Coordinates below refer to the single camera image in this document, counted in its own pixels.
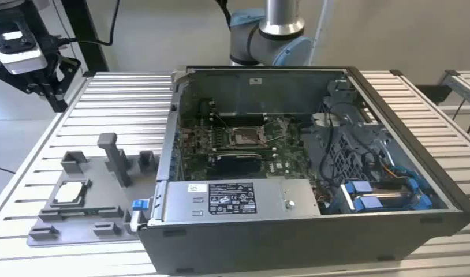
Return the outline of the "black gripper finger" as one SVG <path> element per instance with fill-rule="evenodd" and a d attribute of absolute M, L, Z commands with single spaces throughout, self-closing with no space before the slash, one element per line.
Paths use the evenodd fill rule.
<path fill-rule="evenodd" d="M 13 74 L 0 62 L 0 80 L 9 85 L 19 89 L 26 94 L 38 94 L 43 96 L 42 85 L 38 76 L 42 70 L 31 71 L 29 73 Z"/>
<path fill-rule="evenodd" d="M 82 62 L 62 55 L 51 55 L 49 66 L 45 70 L 45 76 L 49 85 L 46 86 L 46 98 L 58 113 L 66 111 L 69 104 L 65 100 L 65 95 L 77 76 Z"/>

